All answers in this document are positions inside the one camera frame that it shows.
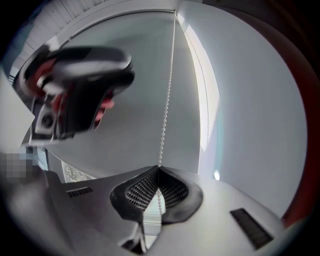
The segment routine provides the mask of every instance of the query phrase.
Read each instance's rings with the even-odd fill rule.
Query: white surface
[[[307,148],[304,107],[288,67],[256,30],[225,11],[182,1],[178,13],[183,29],[191,26],[206,50],[217,80],[220,180],[281,217],[299,185]],[[208,167],[212,173],[211,162]]]
[[[12,153],[21,146],[34,118],[0,66],[0,153]]]
[[[272,237],[277,238],[284,231],[280,219],[236,188],[201,176],[193,181],[203,191],[200,208],[186,222],[163,225],[149,255],[171,256],[172,252],[182,256],[253,254],[255,248],[230,214],[240,208],[244,208]]]

